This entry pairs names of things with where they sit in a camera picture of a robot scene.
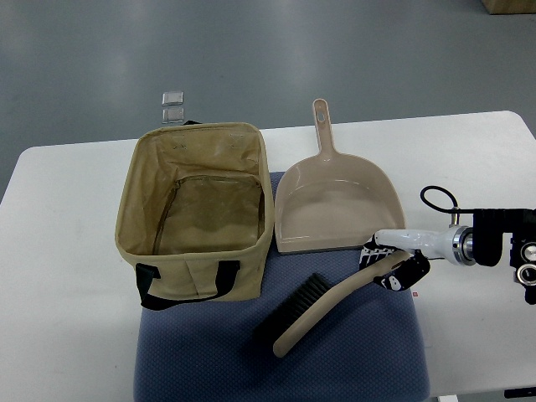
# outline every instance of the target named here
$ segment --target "dustpan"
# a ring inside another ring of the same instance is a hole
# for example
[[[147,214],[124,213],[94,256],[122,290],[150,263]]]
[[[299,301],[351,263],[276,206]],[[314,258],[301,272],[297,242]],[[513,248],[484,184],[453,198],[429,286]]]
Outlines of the dustpan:
[[[281,253],[362,246],[379,229],[403,229],[393,184],[378,166],[333,146],[327,102],[312,104],[320,152],[285,172],[276,192]]]

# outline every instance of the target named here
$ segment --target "canvas storage basket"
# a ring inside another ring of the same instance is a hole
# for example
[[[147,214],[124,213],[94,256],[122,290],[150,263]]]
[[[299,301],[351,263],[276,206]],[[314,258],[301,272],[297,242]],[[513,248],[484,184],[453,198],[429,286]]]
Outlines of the canvas storage basket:
[[[116,223],[142,305],[260,295],[274,224],[265,144],[246,123],[173,126],[138,141]]]

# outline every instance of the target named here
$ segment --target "hand brush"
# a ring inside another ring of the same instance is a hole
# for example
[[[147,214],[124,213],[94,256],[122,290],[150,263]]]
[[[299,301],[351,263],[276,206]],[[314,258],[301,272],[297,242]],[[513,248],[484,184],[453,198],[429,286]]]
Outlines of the hand brush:
[[[333,287],[320,275],[311,275],[255,328],[253,337],[273,343],[274,354],[284,357],[342,299],[409,258],[408,253],[397,250]]]

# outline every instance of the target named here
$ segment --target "brush bristles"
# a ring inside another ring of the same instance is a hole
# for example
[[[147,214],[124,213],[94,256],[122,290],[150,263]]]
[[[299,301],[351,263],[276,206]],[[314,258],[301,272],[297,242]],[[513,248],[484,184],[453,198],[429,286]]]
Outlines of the brush bristles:
[[[331,285],[320,275],[312,274],[253,331],[257,341],[273,344]]]

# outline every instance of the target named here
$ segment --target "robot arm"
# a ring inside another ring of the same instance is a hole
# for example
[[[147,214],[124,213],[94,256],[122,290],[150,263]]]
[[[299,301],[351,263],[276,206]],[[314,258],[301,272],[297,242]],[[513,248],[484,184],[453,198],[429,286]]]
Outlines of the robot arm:
[[[425,198],[425,192],[430,189],[447,194],[454,207],[441,209],[430,203]],[[512,233],[510,266],[515,269],[517,282],[525,287],[525,301],[536,304],[536,209],[459,209],[454,196],[436,186],[424,188],[420,197],[433,209],[452,215],[449,229],[443,232],[418,229],[383,229],[376,232],[364,246],[361,261],[365,261],[368,255],[386,255],[396,249],[414,255],[408,264],[399,268],[399,272],[390,274],[394,278],[381,278],[376,283],[391,290],[404,290],[414,285],[428,272],[423,269],[423,258],[446,259],[454,265],[495,266],[503,252],[503,234]],[[459,214],[472,214],[473,226],[460,226]],[[409,271],[412,272],[411,279],[398,286],[400,278],[408,276]]]

